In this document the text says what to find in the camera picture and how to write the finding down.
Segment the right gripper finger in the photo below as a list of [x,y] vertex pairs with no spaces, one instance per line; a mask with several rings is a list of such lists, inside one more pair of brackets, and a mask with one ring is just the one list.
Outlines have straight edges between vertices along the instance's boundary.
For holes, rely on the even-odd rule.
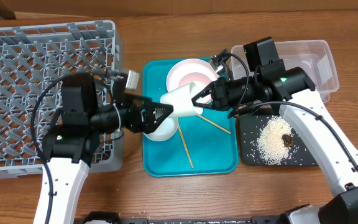
[[219,106],[214,101],[210,101],[209,103],[198,103],[197,101],[194,101],[193,105],[195,107],[209,109],[209,110],[218,110],[219,109]]
[[193,103],[212,103],[214,83],[209,84],[193,82],[191,84],[191,100]]

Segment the small white plate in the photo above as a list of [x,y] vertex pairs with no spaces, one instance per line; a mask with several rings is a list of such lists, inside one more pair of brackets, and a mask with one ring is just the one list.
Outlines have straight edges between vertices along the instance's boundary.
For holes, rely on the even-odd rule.
[[182,74],[176,79],[175,83],[172,85],[172,90],[175,90],[183,85],[193,82],[195,84],[194,94],[196,94],[203,90],[212,81],[216,81],[217,79],[218,76],[212,73],[203,74],[193,72]]

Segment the white cup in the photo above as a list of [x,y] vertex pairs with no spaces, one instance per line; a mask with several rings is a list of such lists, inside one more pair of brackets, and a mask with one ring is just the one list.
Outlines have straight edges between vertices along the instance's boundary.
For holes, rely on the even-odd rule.
[[201,115],[203,109],[194,106],[192,98],[202,90],[202,87],[195,82],[190,82],[162,95],[160,102],[173,106],[173,112],[168,117],[180,118]]

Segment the pile of rice grains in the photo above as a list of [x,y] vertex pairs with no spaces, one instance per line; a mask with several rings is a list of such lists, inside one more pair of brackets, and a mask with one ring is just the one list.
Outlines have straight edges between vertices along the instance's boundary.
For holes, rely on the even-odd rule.
[[[251,140],[251,151],[257,164],[268,166],[290,165],[296,162],[296,153],[303,143],[295,130],[280,116],[270,116],[265,124],[257,126],[255,139]],[[288,134],[293,139],[293,147],[285,147],[282,135]]]

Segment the brown food scrap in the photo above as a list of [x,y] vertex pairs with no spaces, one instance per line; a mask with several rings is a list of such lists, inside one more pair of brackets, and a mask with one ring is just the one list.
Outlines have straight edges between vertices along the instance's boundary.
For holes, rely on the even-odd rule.
[[293,147],[293,139],[290,135],[283,134],[282,141],[285,147]]

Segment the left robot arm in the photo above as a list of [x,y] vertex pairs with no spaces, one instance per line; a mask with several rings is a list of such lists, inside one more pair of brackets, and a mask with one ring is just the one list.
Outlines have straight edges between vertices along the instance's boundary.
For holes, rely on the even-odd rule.
[[111,102],[98,103],[96,87],[106,84],[92,73],[74,73],[54,80],[38,97],[37,111],[46,94],[62,84],[62,107],[52,116],[49,129],[38,142],[35,114],[31,115],[30,133],[43,164],[43,185],[34,223],[73,223],[82,186],[101,144],[102,134],[154,132],[173,113],[173,106],[153,102],[148,97],[127,94],[129,75],[114,72],[115,86],[108,88]]

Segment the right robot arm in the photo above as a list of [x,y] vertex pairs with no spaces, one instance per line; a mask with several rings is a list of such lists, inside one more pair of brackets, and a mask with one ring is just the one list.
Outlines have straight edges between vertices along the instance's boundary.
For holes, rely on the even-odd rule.
[[358,224],[358,150],[329,114],[313,80],[299,67],[286,69],[271,37],[244,46],[246,76],[225,78],[228,51],[212,56],[219,78],[192,98],[210,96],[206,108],[245,115],[270,105],[305,143],[329,184],[332,199],[323,206],[302,205],[286,211],[278,223]]

